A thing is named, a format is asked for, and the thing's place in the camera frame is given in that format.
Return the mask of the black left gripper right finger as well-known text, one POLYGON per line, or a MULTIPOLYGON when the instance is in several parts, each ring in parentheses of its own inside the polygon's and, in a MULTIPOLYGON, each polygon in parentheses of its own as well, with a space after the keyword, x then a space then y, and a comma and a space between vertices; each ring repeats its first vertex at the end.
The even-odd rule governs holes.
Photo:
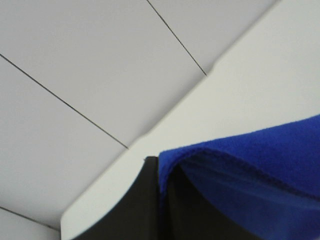
POLYGON ((258 240, 212 206, 177 166, 169 175, 167 212, 174 240, 258 240))

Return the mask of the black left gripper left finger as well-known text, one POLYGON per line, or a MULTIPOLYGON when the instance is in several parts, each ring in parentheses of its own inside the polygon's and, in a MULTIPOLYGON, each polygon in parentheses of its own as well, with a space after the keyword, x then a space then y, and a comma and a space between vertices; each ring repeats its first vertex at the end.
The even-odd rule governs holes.
POLYGON ((76 240, 158 240, 158 158, 149 156, 121 200, 76 240))

